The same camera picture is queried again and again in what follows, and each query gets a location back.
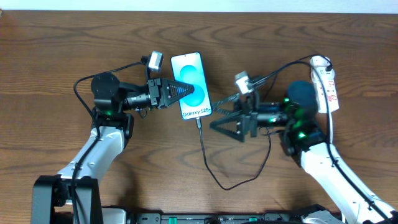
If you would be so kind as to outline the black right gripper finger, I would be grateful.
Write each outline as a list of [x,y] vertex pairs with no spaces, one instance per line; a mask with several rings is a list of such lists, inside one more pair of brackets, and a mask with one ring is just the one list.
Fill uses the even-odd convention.
[[235,93],[212,103],[211,106],[213,111],[218,114],[222,114],[224,116],[238,116],[243,113],[241,103],[241,95],[239,93]]
[[245,114],[233,113],[212,121],[210,128],[229,138],[244,142],[249,130],[249,118]]

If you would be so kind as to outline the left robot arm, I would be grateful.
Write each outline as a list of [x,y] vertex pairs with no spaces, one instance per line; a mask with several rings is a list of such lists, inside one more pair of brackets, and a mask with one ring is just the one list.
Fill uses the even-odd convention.
[[194,92],[192,84],[166,78],[142,86],[124,83],[111,72],[90,76],[94,108],[91,132],[74,159],[33,186],[31,223],[134,223],[125,208],[104,207],[99,184],[132,137],[131,110],[163,109]]

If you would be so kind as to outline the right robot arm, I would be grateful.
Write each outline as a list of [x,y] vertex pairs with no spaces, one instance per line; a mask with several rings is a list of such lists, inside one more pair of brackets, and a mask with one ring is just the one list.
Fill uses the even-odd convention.
[[257,92],[246,101],[235,94],[224,99],[232,101],[234,109],[221,109],[224,117],[211,122],[210,128],[243,142],[260,128],[278,127],[284,153],[321,185],[347,223],[397,223],[397,210],[358,178],[321,129],[315,95],[312,84],[302,80],[289,85],[280,103],[261,103]]

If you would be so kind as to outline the white charger plug adapter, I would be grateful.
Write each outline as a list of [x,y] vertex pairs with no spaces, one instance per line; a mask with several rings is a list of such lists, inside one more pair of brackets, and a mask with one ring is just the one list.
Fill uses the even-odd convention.
[[331,63],[330,59],[322,55],[313,56],[310,59],[310,64],[313,67],[325,67],[326,71],[330,71],[333,69],[333,64]]

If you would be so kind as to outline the white power strip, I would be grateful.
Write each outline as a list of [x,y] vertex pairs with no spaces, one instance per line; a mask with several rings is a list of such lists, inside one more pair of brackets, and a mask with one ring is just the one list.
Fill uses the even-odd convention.
[[327,113],[326,102],[331,113],[340,107],[334,77],[335,71],[333,69],[326,71],[326,67],[316,67],[311,72],[319,113]]

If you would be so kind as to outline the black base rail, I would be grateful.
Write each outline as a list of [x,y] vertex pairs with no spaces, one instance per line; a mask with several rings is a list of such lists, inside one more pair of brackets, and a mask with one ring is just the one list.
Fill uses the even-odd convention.
[[127,224],[237,224],[237,223],[302,223],[299,217],[291,217],[287,213],[265,214],[159,214],[136,213],[127,214],[126,218],[112,221],[104,218],[104,223]]

